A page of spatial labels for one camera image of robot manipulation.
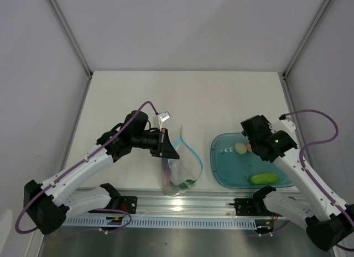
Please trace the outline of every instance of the gray floor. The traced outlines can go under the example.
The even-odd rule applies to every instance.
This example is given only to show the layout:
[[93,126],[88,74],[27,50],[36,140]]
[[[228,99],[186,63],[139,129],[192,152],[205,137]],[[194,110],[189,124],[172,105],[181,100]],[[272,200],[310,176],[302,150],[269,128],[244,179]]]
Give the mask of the gray floor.
[[293,224],[272,238],[247,238],[253,231],[242,230],[148,228],[126,228],[109,235],[90,231],[61,238],[78,230],[63,227],[46,236],[39,256],[332,256],[312,245]]

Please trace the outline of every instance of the clear plastic bag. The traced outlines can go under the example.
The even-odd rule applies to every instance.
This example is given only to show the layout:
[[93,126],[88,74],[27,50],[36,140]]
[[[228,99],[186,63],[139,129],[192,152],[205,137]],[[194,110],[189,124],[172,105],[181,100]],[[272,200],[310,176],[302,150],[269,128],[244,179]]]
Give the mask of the clear plastic bag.
[[179,137],[173,145],[180,159],[162,159],[164,195],[174,196],[184,193],[195,186],[203,171],[203,162],[198,154],[182,137],[182,125]]

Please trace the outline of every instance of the white tabletop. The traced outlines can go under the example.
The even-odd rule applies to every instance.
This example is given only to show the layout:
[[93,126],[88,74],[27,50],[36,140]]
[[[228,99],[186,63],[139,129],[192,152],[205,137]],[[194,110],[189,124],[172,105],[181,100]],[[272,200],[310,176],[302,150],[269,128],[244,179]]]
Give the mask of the white tabletop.
[[[256,114],[273,122],[288,111],[276,72],[95,72],[67,164],[81,158],[96,139],[145,101],[171,114],[164,126],[172,143],[183,125],[184,139],[204,162],[196,191],[230,190],[219,185],[211,171],[209,152],[216,136],[241,132],[240,122]],[[143,111],[152,120],[152,109],[146,106]],[[159,190],[160,171],[159,158],[151,157],[149,150],[133,149],[82,187],[109,182],[118,189]]]

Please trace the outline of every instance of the black cable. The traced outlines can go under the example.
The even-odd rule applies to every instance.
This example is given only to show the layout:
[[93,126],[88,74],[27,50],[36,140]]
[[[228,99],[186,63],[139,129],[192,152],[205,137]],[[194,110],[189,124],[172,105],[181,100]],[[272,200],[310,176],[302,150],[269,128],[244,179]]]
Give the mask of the black cable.
[[112,129],[111,129],[111,131],[116,131],[117,130],[117,128],[118,127],[122,127],[122,123],[118,123],[117,125],[115,125]]
[[338,248],[342,249],[342,250],[345,250],[345,251],[349,251],[349,252],[353,252],[354,251],[354,249],[352,249],[352,248],[347,248],[347,247],[344,247],[344,246],[339,245],[339,244],[336,244],[336,246]]

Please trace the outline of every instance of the black mount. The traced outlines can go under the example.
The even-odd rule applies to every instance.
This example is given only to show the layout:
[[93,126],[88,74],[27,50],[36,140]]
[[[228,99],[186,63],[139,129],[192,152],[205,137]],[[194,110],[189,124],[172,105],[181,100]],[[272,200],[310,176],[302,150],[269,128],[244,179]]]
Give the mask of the black mount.
[[[127,211],[129,214],[135,214],[137,211],[138,197],[136,196],[121,196],[116,188],[114,188],[109,183],[104,183],[100,185],[104,188],[111,197],[110,202],[104,209],[118,209],[122,211]],[[98,210],[91,210],[89,213],[102,213]]]
[[[124,123],[119,123],[109,132],[104,133],[97,140],[97,144],[103,145],[110,140],[117,133],[116,129],[125,125],[134,113],[135,111],[126,116]],[[146,113],[139,112],[126,129],[112,143],[106,146],[107,154],[112,155],[113,162],[129,154],[132,148],[149,149],[152,156],[159,158],[179,159],[178,153],[170,142],[166,128],[161,131],[158,128],[144,130],[148,123],[148,118]]]
[[[346,205],[345,211],[351,219],[354,219],[354,204]],[[306,224],[308,225],[306,233],[311,241],[324,251],[332,249],[333,246],[354,231],[353,226],[343,213],[330,217],[331,219],[327,221],[318,221],[315,216],[306,219]]]
[[[265,186],[253,194],[253,204],[259,214],[268,212],[263,199],[275,190],[272,186]],[[354,204],[346,207],[346,213],[354,219]],[[343,213],[330,217],[331,219],[327,221],[319,221],[315,216],[306,218],[307,235],[318,248],[324,251],[329,251],[354,231]]]
[[[31,180],[24,186],[23,206],[42,190],[41,185]],[[68,206],[55,205],[52,197],[42,194],[26,211],[39,230],[47,235],[57,230],[66,219]]]
[[295,141],[284,131],[272,133],[270,123],[265,116],[253,116],[241,123],[242,134],[246,136],[252,151],[264,161],[273,162],[277,157],[285,156],[291,148],[298,148]]
[[259,211],[252,198],[235,198],[229,205],[235,207],[236,215],[240,217],[271,217],[274,215],[268,210]]

